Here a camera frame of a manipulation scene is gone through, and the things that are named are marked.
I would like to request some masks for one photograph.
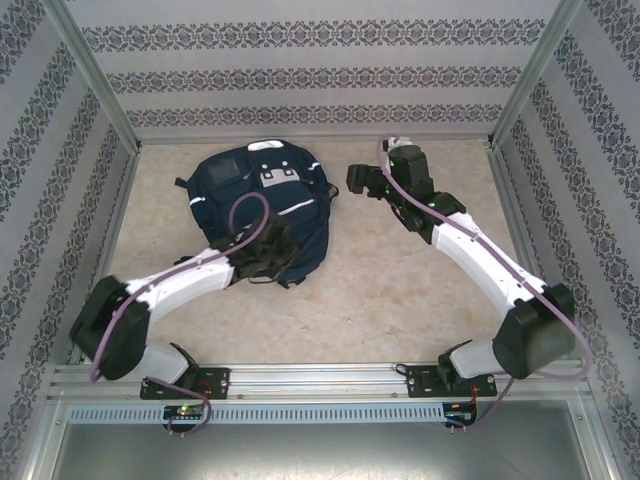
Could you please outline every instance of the patterned wallpaper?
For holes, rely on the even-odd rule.
[[[640,477],[640,8],[579,10],[503,146],[536,257],[574,292],[623,478]]]
[[[129,152],[40,3],[1,0],[0,479],[98,271]]]
[[[145,140],[488,134],[557,2],[68,6]]]

